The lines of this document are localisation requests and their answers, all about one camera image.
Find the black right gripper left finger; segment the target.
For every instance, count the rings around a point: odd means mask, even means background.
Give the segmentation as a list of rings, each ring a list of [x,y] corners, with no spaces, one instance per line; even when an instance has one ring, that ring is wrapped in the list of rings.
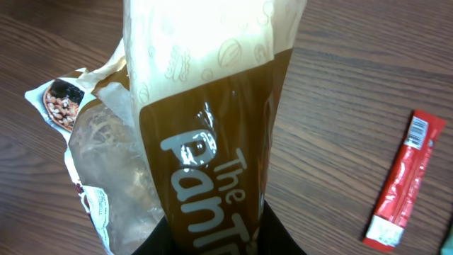
[[[151,234],[132,255],[176,255],[177,245],[173,239],[171,228],[163,217]]]

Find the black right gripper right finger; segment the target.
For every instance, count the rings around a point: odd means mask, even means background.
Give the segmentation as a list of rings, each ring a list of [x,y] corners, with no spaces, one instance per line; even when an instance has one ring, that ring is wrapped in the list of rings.
[[[258,235],[258,255],[307,255],[296,243],[267,201]]]

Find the beige snack pouch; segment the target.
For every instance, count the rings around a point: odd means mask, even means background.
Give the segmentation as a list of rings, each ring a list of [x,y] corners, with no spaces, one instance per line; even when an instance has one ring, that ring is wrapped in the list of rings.
[[[258,254],[273,126],[300,0],[124,3],[99,69],[25,99],[67,143],[64,163],[107,254],[165,217],[177,254]]]

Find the red stick packet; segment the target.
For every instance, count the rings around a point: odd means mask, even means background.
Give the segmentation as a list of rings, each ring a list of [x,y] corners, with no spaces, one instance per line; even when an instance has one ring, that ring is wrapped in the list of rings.
[[[378,251],[399,245],[413,211],[435,143],[446,121],[422,110],[413,111],[403,144],[384,183],[365,237]]]

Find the teal tissue pack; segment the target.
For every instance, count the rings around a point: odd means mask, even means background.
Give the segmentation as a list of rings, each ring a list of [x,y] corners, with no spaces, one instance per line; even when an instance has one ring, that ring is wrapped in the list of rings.
[[[449,234],[440,249],[440,255],[453,255],[453,227],[451,227]]]

